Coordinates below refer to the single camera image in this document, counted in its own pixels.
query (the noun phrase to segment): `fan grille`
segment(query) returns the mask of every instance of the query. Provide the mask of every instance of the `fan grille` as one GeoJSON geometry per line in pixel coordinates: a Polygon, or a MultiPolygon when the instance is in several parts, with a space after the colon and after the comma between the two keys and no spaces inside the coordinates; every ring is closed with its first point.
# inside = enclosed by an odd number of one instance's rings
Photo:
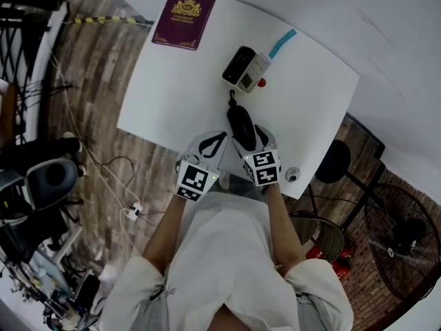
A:
{"type": "Polygon", "coordinates": [[[440,238],[424,206],[389,184],[373,189],[365,204],[369,245],[383,281],[403,301],[418,301],[439,277],[440,238]]]}

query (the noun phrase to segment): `book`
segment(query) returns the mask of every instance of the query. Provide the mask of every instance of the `book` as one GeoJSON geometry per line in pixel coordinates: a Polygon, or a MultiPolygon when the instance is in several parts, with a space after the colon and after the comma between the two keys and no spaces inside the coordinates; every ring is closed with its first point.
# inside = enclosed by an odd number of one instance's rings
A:
{"type": "Polygon", "coordinates": [[[216,0],[167,0],[153,43],[196,50],[216,0]]]}

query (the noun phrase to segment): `table top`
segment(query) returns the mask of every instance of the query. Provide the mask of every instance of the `table top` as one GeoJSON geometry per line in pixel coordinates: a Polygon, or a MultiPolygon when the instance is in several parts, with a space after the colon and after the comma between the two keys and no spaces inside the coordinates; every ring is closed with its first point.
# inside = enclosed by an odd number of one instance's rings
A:
{"type": "MultiPolygon", "coordinates": [[[[229,90],[222,72],[240,46],[269,53],[292,29],[287,23],[236,0],[216,0],[196,51],[152,43],[158,19],[134,68],[118,127],[178,152],[209,131],[225,130],[229,90]]],[[[267,85],[236,92],[253,122],[274,134],[282,192],[305,191],[343,120],[358,82],[346,63],[297,30],[265,73],[267,85]],[[288,183],[285,172],[300,169],[288,183]]],[[[229,141],[220,169],[245,175],[229,141]]]]}

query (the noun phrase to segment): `wooden floor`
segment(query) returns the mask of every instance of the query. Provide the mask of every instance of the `wooden floor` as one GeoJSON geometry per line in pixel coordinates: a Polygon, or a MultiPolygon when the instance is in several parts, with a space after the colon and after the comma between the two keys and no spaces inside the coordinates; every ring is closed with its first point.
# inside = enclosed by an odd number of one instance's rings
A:
{"type": "MultiPolygon", "coordinates": [[[[71,20],[74,17],[125,16],[127,14],[127,10],[119,6],[119,1],[116,3],[115,0],[68,1],[71,8],[71,20]]],[[[68,23],[64,27],[56,50],[56,56],[67,82],[74,84],[74,89],[68,92],[68,101],[72,106],[75,123],[82,140],[102,162],[110,161],[117,156],[127,156],[134,162],[134,179],[131,180],[128,188],[140,197],[144,207],[143,212],[148,213],[146,219],[151,223],[139,219],[134,224],[125,217],[122,222],[138,250],[143,249],[154,231],[154,225],[161,219],[161,214],[157,212],[164,211],[166,208],[176,178],[174,162],[177,154],[175,152],[116,127],[125,90],[148,32],[148,28],[122,23],[108,25],[68,23]]],[[[52,84],[59,84],[55,82],[54,77],[53,72],[52,84]]],[[[42,136],[55,139],[65,131],[72,131],[68,123],[63,95],[49,99],[44,109],[45,113],[41,118],[42,136]]],[[[343,140],[351,150],[350,172],[361,181],[370,182],[379,164],[373,158],[378,147],[375,139],[348,117],[343,120],[336,138],[343,140]]],[[[107,261],[120,255],[121,252],[125,253],[125,258],[135,252],[121,231],[120,207],[117,200],[97,174],[92,162],[86,157],[85,151],[81,156],[87,166],[88,176],[80,179],[74,194],[85,201],[84,206],[72,208],[73,212],[80,215],[85,228],[76,245],[76,251],[85,261],[93,261],[97,265],[104,266],[107,261]]],[[[126,159],[115,160],[109,168],[124,183],[132,176],[130,162],[126,159]]],[[[99,172],[125,205],[123,186],[104,168],[100,168],[99,172]]],[[[390,173],[385,173],[383,179],[399,182],[399,179],[390,173]]],[[[341,179],[329,185],[313,179],[311,185],[316,195],[319,215],[339,225],[354,206],[348,201],[356,202],[362,195],[361,189],[348,179],[341,179]]],[[[406,183],[401,181],[400,185],[406,186],[406,183]]],[[[135,202],[134,197],[128,192],[125,193],[125,198],[129,203],[135,202]]],[[[312,209],[308,196],[303,196],[299,200],[286,198],[286,204],[290,212],[312,209]]],[[[353,234],[354,239],[357,239],[358,231],[354,227],[353,225],[348,232],[353,234]]],[[[363,253],[369,254],[369,251],[365,252],[364,248],[357,251],[352,261],[355,265],[359,263],[356,266],[360,269],[365,266],[360,264],[368,264],[372,260],[362,257],[363,253]]],[[[370,265],[369,269],[369,271],[374,271],[375,265],[370,265]]],[[[358,273],[355,271],[350,275],[351,278],[346,283],[351,293],[349,298],[353,305],[359,307],[354,308],[356,311],[355,327],[357,330],[364,330],[378,321],[371,314],[367,315],[364,312],[366,308],[363,307],[363,303],[366,303],[369,299],[367,297],[376,286],[372,289],[358,290],[354,287],[355,281],[359,281],[358,273]]],[[[385,290],[383,296],[385,303],[390,302],[387,299],[389,298],[387,293],[388,291],[385,290]]],[[[383,299],[376,298],[376,307],[382,306],[379,302],[383,299]]]]}

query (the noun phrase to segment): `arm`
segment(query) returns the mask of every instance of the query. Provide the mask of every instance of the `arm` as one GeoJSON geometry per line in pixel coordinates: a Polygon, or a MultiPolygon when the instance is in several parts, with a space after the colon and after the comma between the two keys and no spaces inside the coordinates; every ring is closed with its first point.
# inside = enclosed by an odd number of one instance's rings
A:
{"type": "Polygon", "coordinates": [[[185,202],[186,200],[182,197],[176,195],[172,197],[161,222],[144,249],[143,258],[147,259],[162,275],[174,256],[185,202]]]}
{"type": "Polygon", "coordinates": [[[305,256],[278,183],[268,187],[267,198],[274,259],[276,264],[282,266],[280,274],[285,276],[295,265],[304,261],[305,256]]]}

